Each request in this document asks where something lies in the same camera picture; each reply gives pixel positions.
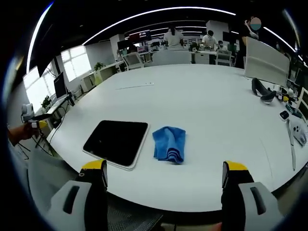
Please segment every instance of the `tablet screen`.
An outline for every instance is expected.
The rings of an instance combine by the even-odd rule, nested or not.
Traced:
[[[116,164],[130,166],[147,128],[147,123],[103,120],[92,132],[83,149]]]

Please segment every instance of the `tablet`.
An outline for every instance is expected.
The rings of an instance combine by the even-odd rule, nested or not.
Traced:
[[[83,151],[131,169],[136,164],[147,130],[147,123],[103,120],[86,141]]]

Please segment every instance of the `ceiling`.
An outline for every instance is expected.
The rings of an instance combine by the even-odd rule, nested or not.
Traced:
[[[302,40],[308,38],[307,32],[304,31],[305,21],[298,13],[300,10],[293,6],[285,6],[280,3],[279,6],[269,6],[265,0],[238,0],[238,1],[216,1],[209,3],[208,1],[189,1],[189,6],[208,7],[220,9],[235,13],[236,16],[226,13],[220,13],[209,10],[196,9],[180,9],[155,12],[142,15],[125,22],[122,22],[96,36],[87,44],[96,43],[101,40],[109,39],[115,34],[134,33],[141,30],[155,30],[167,27],[164,22],[176,22],[175,26],[205,26],[208,20],[217,20],[229,23],[230,30],[236,31],[241,25],[243,18],[248,15],[255,15],[261,19],[262,25],[268,27],[291,45],[295,43],[295,35],[289,23],[282,16],[282,9],[287,7],[289,13],[300,29]],[[23,36],[21,37],[21,52],[27,55],[28,47],[35,24],[41,13],[50,1],[41,0],[39,4],[35,4],[34,8],[23,8],[28,12],[19,9],[19,13],[23,15],[23,23],[18,25],[22,27]],[[112,0],[112,1],[96,1],[96,0],[56,0],[48,11],[43,23],[40,27],[31,56],[31,67],[35,66],[37,60],[49,57],[50,59],[61,51],[68,48],[81,45],[90,37],[101,31],[102,29],[127,17],[161,8],[188,6],[187,1],[181,0]],[[271,43],[275,40],[267,31],[260,31],[261,37]],[[19,75],[25,74],[26,59],[19,71]]]

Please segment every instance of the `hand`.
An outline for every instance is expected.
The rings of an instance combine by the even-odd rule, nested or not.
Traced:
[[[36,137],[39,135],[39,130],[32,128],[30,123],[25,122],[22,126],[11,128],[8,132],[8,137],[13,146],[19,143],[21,140],[28,140],[33,135]]]

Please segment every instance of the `floor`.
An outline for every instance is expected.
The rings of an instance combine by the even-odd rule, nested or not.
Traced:
[[[308,167],[305,167],[298,175],[293,179],[291,183],[288,183],[285,189],[279,192],[279,195],[276,195],[278,198],[278,206],[281,214],[286,215],[292,204],[295,202],[298,194],[301,192],[303,184],[308,182]],[[198,225],[198,226],[177,226],[177,231],[211,231],[215,224],[212,225]],[[162,227],[165,231],[173,231],[174,224],[163,223]]]

